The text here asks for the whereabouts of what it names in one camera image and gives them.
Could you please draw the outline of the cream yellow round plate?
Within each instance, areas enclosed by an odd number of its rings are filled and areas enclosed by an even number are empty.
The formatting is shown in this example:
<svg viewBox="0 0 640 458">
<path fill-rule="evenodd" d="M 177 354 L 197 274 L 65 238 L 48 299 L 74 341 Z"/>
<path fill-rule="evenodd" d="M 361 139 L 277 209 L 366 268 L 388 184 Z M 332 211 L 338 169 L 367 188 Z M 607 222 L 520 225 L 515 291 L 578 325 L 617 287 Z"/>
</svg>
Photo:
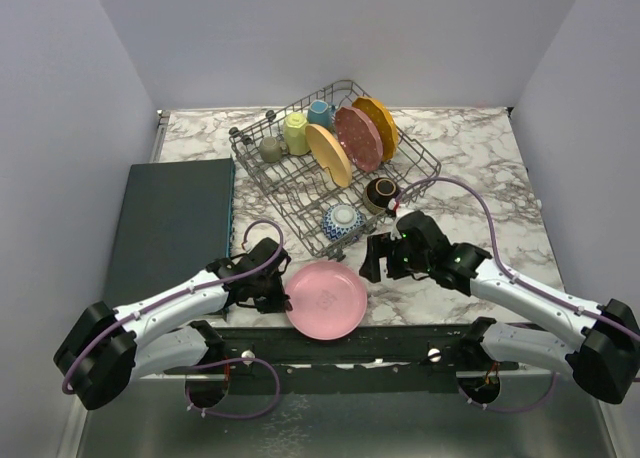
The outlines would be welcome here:
<svg viewBox="0 0 640 458">
<path fill-rule="evenodd" d="M 308 124 L 306 140 L 314 158 L 332 181 L 341 188 L 348 187 L 352 182 L 351 162 L 334 135 L 322 126 Z"/>
</svg>

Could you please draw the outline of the blue ceramic mug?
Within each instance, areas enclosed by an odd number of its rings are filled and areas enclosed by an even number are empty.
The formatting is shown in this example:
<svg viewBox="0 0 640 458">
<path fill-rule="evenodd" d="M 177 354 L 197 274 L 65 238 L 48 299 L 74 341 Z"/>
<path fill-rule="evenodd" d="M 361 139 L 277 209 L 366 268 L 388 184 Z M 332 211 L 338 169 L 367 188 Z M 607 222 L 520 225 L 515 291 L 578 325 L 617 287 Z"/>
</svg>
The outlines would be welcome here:
<svg viewBox="0 0 640 458">
<path fill-rule="evenodd" d="M 336 107 L 333 103 L 323 100 L 314 100 L 307 109 L 307 122 L 322 126 L 328 130 L 333 127 Z"/>
</svg>

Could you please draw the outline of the brown patterned bowl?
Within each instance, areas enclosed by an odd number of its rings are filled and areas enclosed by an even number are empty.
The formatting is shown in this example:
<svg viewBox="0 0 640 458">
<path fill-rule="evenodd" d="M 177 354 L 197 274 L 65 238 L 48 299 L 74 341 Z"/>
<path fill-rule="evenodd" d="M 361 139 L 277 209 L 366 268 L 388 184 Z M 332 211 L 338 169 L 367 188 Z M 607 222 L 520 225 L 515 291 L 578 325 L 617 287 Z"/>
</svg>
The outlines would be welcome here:
<svg viewBox="0 0 640 458">
<path fill-rule="evenodd" d="M 388 177 L 376 178 L 368 183 L 363 191 L 365 208 L 373 215 L 382 213 L 389 202 L 400 193 L 395 181 Z"/>
</svg>

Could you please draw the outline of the red blue patterned bowl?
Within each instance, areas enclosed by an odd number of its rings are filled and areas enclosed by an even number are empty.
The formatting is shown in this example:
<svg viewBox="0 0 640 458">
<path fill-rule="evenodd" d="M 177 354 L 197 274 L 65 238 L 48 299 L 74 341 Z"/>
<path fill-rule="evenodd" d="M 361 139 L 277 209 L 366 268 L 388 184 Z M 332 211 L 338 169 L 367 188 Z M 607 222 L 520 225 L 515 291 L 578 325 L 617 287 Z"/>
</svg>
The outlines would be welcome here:
<svg viewBox="0 0 640 458">
<path fill-rule="evenodd" d="M 335 242 L 364 224 L 364 215 L 353 205 L 337 203 L 323 215 L 321 228 L 330 241 Z"/>
</svg>

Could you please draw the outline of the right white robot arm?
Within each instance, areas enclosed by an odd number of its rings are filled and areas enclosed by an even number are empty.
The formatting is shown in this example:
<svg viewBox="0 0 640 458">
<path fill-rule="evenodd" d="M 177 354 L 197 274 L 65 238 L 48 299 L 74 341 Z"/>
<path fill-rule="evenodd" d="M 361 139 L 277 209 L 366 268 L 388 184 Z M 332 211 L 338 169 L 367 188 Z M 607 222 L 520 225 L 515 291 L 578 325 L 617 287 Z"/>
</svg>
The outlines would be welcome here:
<svg viewBox="0 0 640 458">
<path fill-rule="evenodd" d="M 639 324 L 631 308 L 602 305 L 527 281 L 470 243 L 452 243 L 430 216 L 410 211 L 391 231 L 370 235 L 361 277 L 377 283 L 432 279 L 440 287 L 492 302 L 535 324 L 520 329 L 478 319 L 460 345 L 469 368 L 519 362 L 570 376 L 592 397 L 610 404 L 625 398 L 639 371 Z"/>
</svg>

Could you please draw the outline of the grey wire dish rack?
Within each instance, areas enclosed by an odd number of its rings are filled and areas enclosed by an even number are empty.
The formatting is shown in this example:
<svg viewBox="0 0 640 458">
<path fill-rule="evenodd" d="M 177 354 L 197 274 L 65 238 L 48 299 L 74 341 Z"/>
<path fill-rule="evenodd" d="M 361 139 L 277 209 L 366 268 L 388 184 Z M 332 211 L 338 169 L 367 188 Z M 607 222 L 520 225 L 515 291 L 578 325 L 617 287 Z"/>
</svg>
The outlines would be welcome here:
<svg viewBox="0 0 640 458">
<path fill-rule="evenodd" d="M 248 172 L 262 194 L 315 258 L 341 261 L 344 249 L 374 232 L 386 218 L 383 211 L 372 214 L 363 202 L 366 186 L 375 178 L 389 178 L 403 188 L 416 179 L 431 178 L 441 171 L 440 161 L 419 139 L 398 129 L 399 144 L 391 160 L 370 173 L 358 169 L 335 137 L 322 138 L 321 146 L 302 156 L 285 151 L 275 163 L 260 157 L 259 145 L 273 137 L 286 144 L 285 120 L 295 112 L 306 112 L 313 101 L 342 107 L 369 94 L 355 81 L 333 82 L 280 109 L 269 109 L 263 117 L 242 128 L 232 127 L 229 140 L 235 158 Z M 329 208 L 349 204 L 364 215 L 364 222 L 344 237 L 330 238 L 322 230 Z"/>
</svg>

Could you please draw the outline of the pink polka dot plate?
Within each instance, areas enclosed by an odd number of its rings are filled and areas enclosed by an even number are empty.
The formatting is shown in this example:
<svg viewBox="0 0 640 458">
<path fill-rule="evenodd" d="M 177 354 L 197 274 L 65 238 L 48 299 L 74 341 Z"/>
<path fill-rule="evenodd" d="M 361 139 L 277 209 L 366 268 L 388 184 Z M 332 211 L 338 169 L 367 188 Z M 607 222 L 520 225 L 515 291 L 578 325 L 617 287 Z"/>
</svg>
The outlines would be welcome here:
<svg viewBox="0 0 640 458">
<path fill-rule="evenodd" d="M 382 141 L 373 121 L 363 111 L 340 107 L 335 113 L 334 128 L 347 157 L 358 169 L 369 173 L 380 166 Z"/>
</svg>

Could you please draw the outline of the light green ceramic mug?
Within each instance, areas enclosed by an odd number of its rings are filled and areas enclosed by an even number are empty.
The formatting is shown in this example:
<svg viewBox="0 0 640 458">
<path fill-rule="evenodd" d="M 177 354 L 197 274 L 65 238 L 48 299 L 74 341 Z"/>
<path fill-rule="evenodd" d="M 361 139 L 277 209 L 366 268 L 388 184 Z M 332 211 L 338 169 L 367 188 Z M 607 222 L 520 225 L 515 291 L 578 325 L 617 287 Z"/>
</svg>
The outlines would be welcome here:
<svg viewBox="0 0 640 458">
<path fill-rule="evenodd" d="M 283 136 L 288 152 L 294 156 L 302 156 L 310 151 L 306 140 L 308 120 L 301 112 L 292 112 L 284 119 Z"/>
</svg>

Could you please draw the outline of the grey ceramic mug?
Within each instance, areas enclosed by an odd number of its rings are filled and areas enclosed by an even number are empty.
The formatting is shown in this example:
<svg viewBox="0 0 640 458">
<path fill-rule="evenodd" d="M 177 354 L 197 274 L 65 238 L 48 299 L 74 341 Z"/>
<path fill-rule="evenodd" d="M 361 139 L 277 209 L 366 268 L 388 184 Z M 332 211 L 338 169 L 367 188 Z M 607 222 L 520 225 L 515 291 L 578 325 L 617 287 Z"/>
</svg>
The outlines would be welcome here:
<svg viewBox="0 0 640 458">
<path fill-rule="evenodd" d="M 288 153 L 288 149 L 277 137 L 265 136 L 260 141 L 258 152 L 263 162 L 272 164 L 280 161 Z"/>
</svg>

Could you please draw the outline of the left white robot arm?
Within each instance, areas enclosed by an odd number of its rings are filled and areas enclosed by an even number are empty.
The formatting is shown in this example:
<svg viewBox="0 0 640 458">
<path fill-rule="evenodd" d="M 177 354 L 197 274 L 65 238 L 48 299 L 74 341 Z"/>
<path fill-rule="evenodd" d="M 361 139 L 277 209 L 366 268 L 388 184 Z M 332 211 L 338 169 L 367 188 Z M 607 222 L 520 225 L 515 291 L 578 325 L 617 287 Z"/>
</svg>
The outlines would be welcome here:
<svg viewBox="0 0 640 458">
<path fill-rule="evenodd" d="M 150 298 L 120 308 L 103 301 L 88 306 L 53 357 L 62 392 L 98 409 L 142 374 L 145 351 L 164 338 L 175 340 L 173 332 L 189 321 L 249 300 L 262 314 L 288 310 L 282 275 L 290 263 L 280 243 L 264 238 L 249 252 L 217 259 Z"/>
</svg>

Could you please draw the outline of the yellow polka dot plate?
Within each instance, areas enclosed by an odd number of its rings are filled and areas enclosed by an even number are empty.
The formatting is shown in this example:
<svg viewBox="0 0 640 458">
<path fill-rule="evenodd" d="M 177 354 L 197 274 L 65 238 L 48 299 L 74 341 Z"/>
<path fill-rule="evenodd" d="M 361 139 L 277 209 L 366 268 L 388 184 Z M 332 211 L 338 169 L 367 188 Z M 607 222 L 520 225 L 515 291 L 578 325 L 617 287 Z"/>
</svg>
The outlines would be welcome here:
<svg viewBox="0 0 640 458">
<path fill-rule="evenodd" d="M 391 113 L 379 100 L 359 96 L 352 106 L 364 112 L 375 125 L 383 146 L 382 161 L 390 161 L 398 148 L 399 134 Z"/>
</svg>

